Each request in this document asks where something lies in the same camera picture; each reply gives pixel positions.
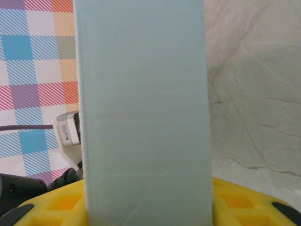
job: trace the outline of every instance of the yellow foam tray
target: yellow foam tray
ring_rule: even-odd
[[[24,202],[34,204],[16,226],[88,226],[84,182],[79,181]],[[213,178],[214,226],[295,226],[278,211],[277,198]]]

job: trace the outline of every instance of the marble wall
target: marble wall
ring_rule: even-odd
[[[301,211],[301,2],[204,4],[213,175]]]

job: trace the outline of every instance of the plaid fabric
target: plaid fabric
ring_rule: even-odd
[[[78,110],[72,0],[0,0],[0,125]],[[0,133],[0,172],[50,182],[68,163],[53,130]]]

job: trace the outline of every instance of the pale blue foam block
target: pale blue foam block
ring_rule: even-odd
[[[212,224],[201,0],[75,0],[91,225]]]

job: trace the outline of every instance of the purple square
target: purple square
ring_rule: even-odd
[[[40,106],[37,84],[12,85],[10,89],[15,109]]]
[[[25,4],[24,0],[0,0],[0,8],[25,10]]]

